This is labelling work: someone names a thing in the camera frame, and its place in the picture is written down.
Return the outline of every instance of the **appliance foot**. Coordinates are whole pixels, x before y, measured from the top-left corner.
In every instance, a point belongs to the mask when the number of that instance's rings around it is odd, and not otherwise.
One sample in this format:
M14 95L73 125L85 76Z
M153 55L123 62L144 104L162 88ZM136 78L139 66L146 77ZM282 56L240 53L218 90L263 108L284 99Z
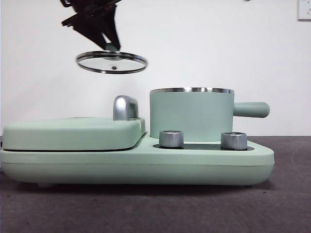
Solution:
M56 186L55 183L38 183L38 187L40 188L52 188Z

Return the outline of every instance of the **gray floor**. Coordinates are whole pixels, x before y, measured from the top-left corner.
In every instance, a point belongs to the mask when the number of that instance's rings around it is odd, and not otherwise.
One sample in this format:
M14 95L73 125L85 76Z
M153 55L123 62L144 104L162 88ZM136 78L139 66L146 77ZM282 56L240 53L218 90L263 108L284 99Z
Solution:
M58 185L1 173L1 228L22 232L311 232L311 137L249 137L275 151L254 186Z

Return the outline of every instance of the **mint green pot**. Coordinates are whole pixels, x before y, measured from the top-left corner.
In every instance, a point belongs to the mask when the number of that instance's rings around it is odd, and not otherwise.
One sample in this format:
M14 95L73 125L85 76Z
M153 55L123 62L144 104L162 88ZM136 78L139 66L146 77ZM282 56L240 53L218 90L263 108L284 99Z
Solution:
M234 103L234 91L222 88L164 88L150 92L150 136L179 130L191 142L220 141L232 131L233 116L266 117L263 102Z

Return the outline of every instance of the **pot rim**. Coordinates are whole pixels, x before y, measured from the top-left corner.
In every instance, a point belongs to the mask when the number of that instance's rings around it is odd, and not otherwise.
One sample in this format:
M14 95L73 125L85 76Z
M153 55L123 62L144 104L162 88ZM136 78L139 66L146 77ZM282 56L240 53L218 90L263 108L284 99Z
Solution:
M225 89L225 88L214 88L214 87L171 87L171 88L161 88L161 89L151 90L150 94L160 93L160 92L218 92L218 93L234 94L234 90Z

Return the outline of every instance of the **appliance base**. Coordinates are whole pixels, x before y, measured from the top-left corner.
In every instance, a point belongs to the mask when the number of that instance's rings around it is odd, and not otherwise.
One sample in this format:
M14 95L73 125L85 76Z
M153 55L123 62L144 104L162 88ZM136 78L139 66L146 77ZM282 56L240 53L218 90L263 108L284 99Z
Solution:
M123 151L1 151L1 166L11 178L48 187L81 184L253 185L274 167L274 152L248 141L254 150L174 150L153 145L144 135Z

